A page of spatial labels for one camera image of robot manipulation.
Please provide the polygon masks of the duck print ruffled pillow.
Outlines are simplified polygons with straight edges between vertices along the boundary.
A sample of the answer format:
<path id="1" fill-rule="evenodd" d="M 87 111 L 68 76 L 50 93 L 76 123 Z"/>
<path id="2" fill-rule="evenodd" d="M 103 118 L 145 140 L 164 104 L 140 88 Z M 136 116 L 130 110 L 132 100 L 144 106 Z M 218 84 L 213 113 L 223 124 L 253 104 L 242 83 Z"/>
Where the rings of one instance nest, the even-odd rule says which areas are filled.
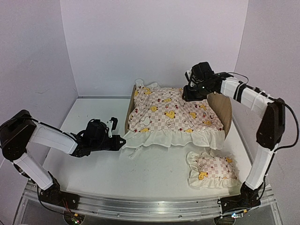
<path id="1" fill-rule="evenodd" d="M 191 151 L 186 156 L 186 162 L 190 168 L 187 182 L 192 188 L 233 188 L 241 184 L 232 157 Z"/>

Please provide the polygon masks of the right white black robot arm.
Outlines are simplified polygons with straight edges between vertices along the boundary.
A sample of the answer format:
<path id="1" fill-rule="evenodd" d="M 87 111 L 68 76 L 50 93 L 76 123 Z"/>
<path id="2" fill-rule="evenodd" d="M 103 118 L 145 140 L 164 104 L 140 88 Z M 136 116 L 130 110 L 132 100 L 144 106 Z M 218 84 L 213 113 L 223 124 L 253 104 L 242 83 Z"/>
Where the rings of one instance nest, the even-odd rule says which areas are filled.
<path id="1" fill-rule="evenodd" d="M 285 131 L 284 100 L 273 99 L 258 87 L 252 87 L 233 73 L 215 73 L 208 62 L 200 62 L 185 72 L 183 88 L 186 101 L 203 100 L 216 93 L 240 103 L 260 119 L 256 131 L 257 150 L 250 172 L 238 195 L 222 197 L 218 204 L 222 215 L 240 213 L 258 207 L 266 188 L 267 175 Z"/>

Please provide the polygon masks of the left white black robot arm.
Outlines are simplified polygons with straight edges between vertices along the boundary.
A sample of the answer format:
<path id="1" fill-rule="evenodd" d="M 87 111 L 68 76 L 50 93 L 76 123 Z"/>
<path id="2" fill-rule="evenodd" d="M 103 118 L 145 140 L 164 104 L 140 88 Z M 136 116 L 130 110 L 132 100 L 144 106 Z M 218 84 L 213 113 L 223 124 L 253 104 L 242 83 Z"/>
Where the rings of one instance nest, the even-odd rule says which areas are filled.
<path id="1" fill-rule="evenodd" d="M 76 158 L 95 151 L 119 151 L 126 140 L 112 134 L 117 123 L 115 117 L 106 123 L 91 119 L 84 130 L 73 134 L 40 122 L 29 111 L 21 110 L 0 126 L 0 148 L 3 157 L 36 184 L 40 202 L 75 210 L 79 195 L 62 191 L 57 179 L 30 155 L 27 146 L 37 143 Z"/>

